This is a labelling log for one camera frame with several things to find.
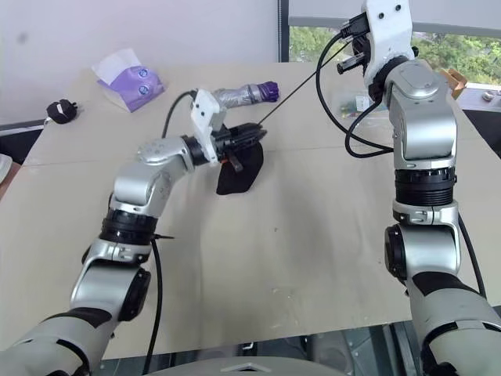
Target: purple tissue box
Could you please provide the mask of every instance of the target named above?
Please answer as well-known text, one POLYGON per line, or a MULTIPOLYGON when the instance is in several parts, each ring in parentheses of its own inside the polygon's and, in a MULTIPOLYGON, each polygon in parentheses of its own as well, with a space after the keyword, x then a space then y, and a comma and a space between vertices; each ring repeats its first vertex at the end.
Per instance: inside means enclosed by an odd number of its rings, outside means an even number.
POLYGON ((123 70, 110 85, 103 80, 98 80, 98 83, 111 91, 105 91, 111 101, 120 107, 126 107, 130 112, 164 92, 158 76, 144 66, 123 70))

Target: black cloth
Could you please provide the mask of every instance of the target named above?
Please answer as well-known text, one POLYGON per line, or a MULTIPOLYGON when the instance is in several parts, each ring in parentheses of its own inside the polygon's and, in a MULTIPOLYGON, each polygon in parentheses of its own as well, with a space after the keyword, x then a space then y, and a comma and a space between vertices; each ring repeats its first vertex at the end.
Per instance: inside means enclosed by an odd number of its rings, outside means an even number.
POLYGON ((68 99, 52 102, 47 107, 47 115, 57 124, 66 124, 77 117, 77 104, 68 99))
POLYGON ((501 114, 491 111, 465 110, 480 136, 501 157, 501 114))
POLYGON ((243 166, 243 170, 236 172, 230 162, 226 162, 221 166, 216 190, 216 193, 220 196, 244 193, 251 188, 263 165, 263 146, 256 143, 253 147, 235 152, 235 157, 243 166))
POLYGON ((40 133, 41 129, 0 137, 0 154, 9 155, 22 165, 40 133))

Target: white mount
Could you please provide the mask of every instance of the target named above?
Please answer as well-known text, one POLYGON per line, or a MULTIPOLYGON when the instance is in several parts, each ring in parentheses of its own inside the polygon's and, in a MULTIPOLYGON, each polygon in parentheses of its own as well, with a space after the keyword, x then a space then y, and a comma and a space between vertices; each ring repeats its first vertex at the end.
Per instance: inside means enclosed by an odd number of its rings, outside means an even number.
POLYGON ((413 20, 409 0, 365 0, 362 11, 366 12, 370 32, 370 62, 366 69, 366 87, 373 83, 377 72, 391 59, 405 56, 414 60, 411 48, 413 20))
POLYGON ((213 165, 218 163, 218 156, 212 143, 211 133, 221 129, 225 116, 226 108, 210 92, 198 89, 191 110, 191 119, 195 138, 202 146, 205 158, 213 165))

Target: black joint band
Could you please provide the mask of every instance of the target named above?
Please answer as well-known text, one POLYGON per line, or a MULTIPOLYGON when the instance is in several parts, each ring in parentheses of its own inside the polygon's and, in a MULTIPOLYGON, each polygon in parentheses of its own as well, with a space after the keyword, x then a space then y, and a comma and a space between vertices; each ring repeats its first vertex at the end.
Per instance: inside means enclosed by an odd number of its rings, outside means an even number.
POLYGON ((204 151, 202 150, 202 146, 198 143, 198 141, 196 141, 195 137, 182 136, 181 138, 188 147, 191 159, 193 161, 193 165, 200 166, 208 163, 208 160, 204 156, 204 151))
POLYGON ((431 170, 396 170, 396 201, 414 206, 452 203, 456 175, 454 167, 431 170))
POLYGON ((409 61, 405 56, 397 56, 384 65, 379 72, 377 72, 376 77, 374 77, 373 83, 369 85, 369 96, 374 102, 379 102, 383 99, 384 86, 386 85, 386 79, 390 72, 394 70, 397 66, 402 63, 409 61))
POLYGON ((458 277, 448 273, 440 272, 422 272, 413 277, 413 282, 421 291, 421 294, 427 296, 432 292, 446 288, 470 291, 478 294, 473 288, 467 286, 459 280, 458 277))
POLYGON ((73 308, 65 313, 59 313, 54 316, 46 318, 44 321, 55 319, 57 317, 74 317, 91 324, 94 328, 99 327, 107 321, 111 320, 111 313, 105 311, 104 309, 79 307, 73 308))
POLYGON ((405 246, 398 225, 388 227, 384 232, 384 251, 384 262, 388 272, 401 281, 406 280, 405 246))
POLYGON ((47 376, 70 376, 70 375, 62 370, 57 370, 57 371, 51 372, 47 376))
POLYGON ((148 245, 156 227, 157 219, 154 217, 111 208, 103 220, 99 238, 114 243, 148 245))
POLYGON ((458 329, 456 323, 448 323, 436 327, 433 331, 428 333, 423 341, 421 349, 421 360, 423 361, 423 371, 430 376, 457 376, 455 367, 450 363, 437 364, 433 352, 431 351, 430 344, 442 334, 458 329))
POLYGON ((125 295, 124 304, 118 314, 118 321, 131 321, 142 311, 150 285, 151 273, 139 268, 125 295))
POLYGON ((85 353, 75 344, 65 341, 63 339, 59 339, 56 344, 66 347, 71 352, 73 352, 76 356, 78 356, 82 362, 82 367, 78 368, 78 372, 81 374, 88 374, 90 372, 90 363, 88 362, 87 356, 85 353))

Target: electrical connector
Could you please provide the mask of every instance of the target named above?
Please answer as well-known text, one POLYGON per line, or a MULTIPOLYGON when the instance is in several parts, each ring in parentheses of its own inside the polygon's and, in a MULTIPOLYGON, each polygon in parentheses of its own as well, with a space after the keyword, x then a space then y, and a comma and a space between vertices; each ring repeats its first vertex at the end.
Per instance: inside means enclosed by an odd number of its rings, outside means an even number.
POLYGON ((364 12, 357 17, 351 18, 348 21, 348 25, 341 29, 340 35, 343 39, 350 37, 358 38, 368 32, 370 32, 369 21, 367 20, 367 14, 364 12))

